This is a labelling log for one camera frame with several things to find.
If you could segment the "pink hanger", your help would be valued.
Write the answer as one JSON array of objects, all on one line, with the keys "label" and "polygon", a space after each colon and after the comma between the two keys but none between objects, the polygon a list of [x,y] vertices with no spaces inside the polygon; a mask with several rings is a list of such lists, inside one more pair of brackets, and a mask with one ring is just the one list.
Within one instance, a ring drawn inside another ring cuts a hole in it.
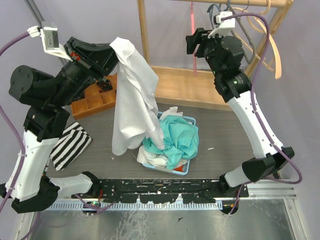
[{"label": "pink hanger", "polygon": [[[194,3],[190,2],[190,23],[191,23],[191,33],[195,33],[195,15],[194,15]],[[197,76],[197,60],[196,57],[193,56],[193,74]]]}]

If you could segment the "grey blue hanger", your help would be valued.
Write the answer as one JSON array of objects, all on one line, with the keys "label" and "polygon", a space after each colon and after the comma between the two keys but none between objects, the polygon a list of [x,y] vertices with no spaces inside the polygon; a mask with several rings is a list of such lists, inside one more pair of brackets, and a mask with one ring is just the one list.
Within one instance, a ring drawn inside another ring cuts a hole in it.
[{"label": "grey blue hanger", "polygon": [[216,4],[216,3],[212,3],[208,9],[207,9],[207,13],[208,13],[208,16],[209,16],[209,21],[210,21],[210,25],[212,27],[212,29],[215,28],[215,25],[214,25],[214,21],[213,21],[213,16],[214,16],[214,8],[216,8],[218,10],[218,12],[221,12],[221,5],[219,4]]}]

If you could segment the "beige wooden hanger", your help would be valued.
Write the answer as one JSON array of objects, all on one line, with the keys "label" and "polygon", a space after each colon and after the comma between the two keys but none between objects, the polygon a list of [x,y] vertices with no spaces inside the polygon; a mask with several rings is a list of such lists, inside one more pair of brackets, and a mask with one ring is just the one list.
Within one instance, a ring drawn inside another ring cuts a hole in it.
[{"label": "beige wooden hanger", "polygon": [[[258,33],[262,33],[262,34],[266,34],[267,33],[267,29],[265,27],[265,25],[262,23],[262,21],[260,19],[258,19],[257,17],[252,16],[252,18],[262,27],[262,29],[257,28],[251,21],[251,17],[247,16],[247,22],[251,25],[251,27]],[[256,47],[251,39],[251,37],[248,34],[248,31],[246,30],[246,28],[244,27],[244,25],[242,24],[240,18],[236,18],[236,21],[238,22],[238,25],[240,27],[240,29],[242,30],[243,34],[245,35],[248,44],[237,34],[235,33],[233,30],[231,31],[231,34],[233,37],[236,37],[237,39],[239,39],[244,46],[251,51],[252,56],[251,58],[249,58],[247,56],[247,54],[244,54],[244,58],[245,61],[247,62],[248,66],[247,69],[245,70],[245,72],[248,75],[251,75],[249,73],[249,66],[253,64],[254,60],[261,60],[261,57],[258,56],[258,54],[256,53]],[[274,40],[274,38],[270,35],[268,37],[269,43],[271,45],[272,51],[273,51],[273,59],[269,62],[266,63],[264,60],[262,61],[262,64],[271,72],[274,72],[274,78],[276,80],[280,79],[282,76],[282,61],[281,61],[281,56],[280,56],[280,52],[278,50],[277,44]]]}]

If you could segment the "white t shirt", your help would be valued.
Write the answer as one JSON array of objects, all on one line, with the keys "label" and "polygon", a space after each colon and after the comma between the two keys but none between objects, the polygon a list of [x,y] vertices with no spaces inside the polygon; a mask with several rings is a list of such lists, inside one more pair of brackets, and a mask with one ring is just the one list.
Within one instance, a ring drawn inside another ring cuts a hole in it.
[{"label": "white t shirt", "polygon": [[[174,116],[183,116],[183,112],[178,112],[177,106],[172,106],[168,110],[163,112],[164,116],[161,116],[160,119],[164,119],[168,115]],[[140,146],[137,154],[137,162],[141,164],[148,164],[158,168],[167,168],[167,163],[169,159],[164,154],[155,154],[148,152],[143,145]]]}]

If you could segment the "orange t shirt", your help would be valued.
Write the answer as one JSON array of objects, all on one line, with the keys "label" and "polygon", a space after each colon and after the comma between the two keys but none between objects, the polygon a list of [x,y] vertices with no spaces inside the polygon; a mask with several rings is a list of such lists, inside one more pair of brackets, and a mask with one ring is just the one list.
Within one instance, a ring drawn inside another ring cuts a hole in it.
[{"label": "orange t shirt", "polygon": [[173,170],[176,171],[176,172],[179,172],[179,173],[185,173],[186,172],[186,167],[187,166],[184,164],[184,165],[181,165],[179,167],[174,168]]}]

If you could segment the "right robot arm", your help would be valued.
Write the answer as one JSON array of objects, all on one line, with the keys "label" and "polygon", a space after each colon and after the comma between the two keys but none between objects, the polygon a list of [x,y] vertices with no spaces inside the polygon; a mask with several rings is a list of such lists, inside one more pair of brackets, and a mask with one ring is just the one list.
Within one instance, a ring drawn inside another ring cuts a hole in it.
[{"label": "right robot arm", "polygon": [[283,146],[263,115],[256,116],[260,107],[252,102],[256,97],[251,94],[251,81],[240,69],[245,54],[242,42],[233,36],[209,37],[204,28],[197,28],[185,39],[187,54],[205,58],[214,75],[215,89],[236,114],[253,150],[252,159],[219,177],[220,193],[231,197],[238,186],[261,180],[283,168],[295,152],[292,147]]}]

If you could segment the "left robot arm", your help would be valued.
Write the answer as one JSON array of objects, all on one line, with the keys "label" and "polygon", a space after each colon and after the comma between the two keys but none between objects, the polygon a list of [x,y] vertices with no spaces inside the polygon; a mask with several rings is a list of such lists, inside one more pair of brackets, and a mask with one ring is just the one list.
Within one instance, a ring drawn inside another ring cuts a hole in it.
[{"label": "left robot arm", "polygon": [[43,174],[70,113],[65,106],[78,97],[92,79],[108,76],[118,58],[108,43],[87,43],[71,37],[64,45],[69,62],[56,76],[27,65],[18,66],[10,79],[9,94],[29,106],[23,127],[23,147],[14,169],[18,176],[1,184],[0,195],[9,195],[19,214],[40,212],[57,199],[75,194],[95,198],[101,184],[91,172],[49,178]]}]

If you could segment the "dark rolled sock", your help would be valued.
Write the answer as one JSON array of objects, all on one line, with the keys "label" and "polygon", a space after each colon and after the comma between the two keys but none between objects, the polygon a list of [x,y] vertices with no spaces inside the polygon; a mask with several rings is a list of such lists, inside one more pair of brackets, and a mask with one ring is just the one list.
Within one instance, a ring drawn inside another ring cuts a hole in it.
[{"label": "dark rolled sock", "polygon": [[113,89],[111,81],[107,78],[98,80],[96,82],[96,85],[100,88],[101,91],[110,91]]}]

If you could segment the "wooden compartment tray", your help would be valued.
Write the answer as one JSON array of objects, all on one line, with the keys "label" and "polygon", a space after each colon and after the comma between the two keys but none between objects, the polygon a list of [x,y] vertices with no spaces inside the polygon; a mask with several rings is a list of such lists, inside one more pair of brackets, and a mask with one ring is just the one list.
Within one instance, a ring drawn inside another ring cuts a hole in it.
[{"label": "wooden compartment tray", "polygon": [[108,75],[104,79],[111,81],[113,89],[102,91],[95,80],[83,93],[83,98],[71,103],[72,116],[77,120],[101,111],[114,108],[116,105],[117,74]]}]

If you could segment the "wooden clothes rack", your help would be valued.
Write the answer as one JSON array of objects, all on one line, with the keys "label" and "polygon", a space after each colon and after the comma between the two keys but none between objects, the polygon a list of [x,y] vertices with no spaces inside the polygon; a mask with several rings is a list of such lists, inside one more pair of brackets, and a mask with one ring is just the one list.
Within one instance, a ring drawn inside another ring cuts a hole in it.
[{"label": "wooden clothes rack", "polygon": [[[136,2],[143,56],[150,64],[145,1],[137,0]],[[191,0],[191,2],[226,4],[227,0]],[[234,5],[245,6],[248,4],[249,6],[267,7],[267,9],[277,8],[269,23],[271,36],[276,33],[293,3],[294,0],[231,0],[231,4]],[[155,93],[159,103],[231,111],[216,91],[212,73],[197,70],[195,77],[191,69],[161,66],[152,66],[152,68],[159,76]]]}]

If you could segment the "black white striped cloth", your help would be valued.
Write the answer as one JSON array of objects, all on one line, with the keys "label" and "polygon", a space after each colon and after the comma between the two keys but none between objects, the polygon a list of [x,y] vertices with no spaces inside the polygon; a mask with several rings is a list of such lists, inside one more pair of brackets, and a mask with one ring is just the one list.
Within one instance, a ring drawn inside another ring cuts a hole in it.
[{"label": "black white striped cloth", "polygon": [[77,121],[66,127],[49,156],[55,170],[63,171],[91,142],[91,136]]}]

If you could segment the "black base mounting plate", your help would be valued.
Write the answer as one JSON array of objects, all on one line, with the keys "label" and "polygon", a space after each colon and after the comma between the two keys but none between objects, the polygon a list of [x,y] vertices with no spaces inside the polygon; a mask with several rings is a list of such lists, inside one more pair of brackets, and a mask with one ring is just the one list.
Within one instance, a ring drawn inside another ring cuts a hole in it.
[{"label": "black base mounting plate", "polygon": [[182,197],[184,204],[215,203],[218,198],[235,198],[238,189],[221,192],[215,179],[101,179],[100,189],[94,195],[80,194],[83,199],[102,196],[104,203],[133,204],[174,203]]}]

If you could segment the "aluminium frame rail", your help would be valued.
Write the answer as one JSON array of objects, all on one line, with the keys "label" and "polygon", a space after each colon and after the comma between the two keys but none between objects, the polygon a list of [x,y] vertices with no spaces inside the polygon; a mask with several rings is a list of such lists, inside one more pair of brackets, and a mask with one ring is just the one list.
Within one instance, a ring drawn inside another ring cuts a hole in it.
[{"label": "aluminium frame rail", "polygon": [[220,210],[235,213],[241,200],[293,200],[293,187],[261,180],[223,193],[216,179],[100,179],[94,195],[81,193],[33,207],[44,210],[82,210],[85,214],[116,210]]}]

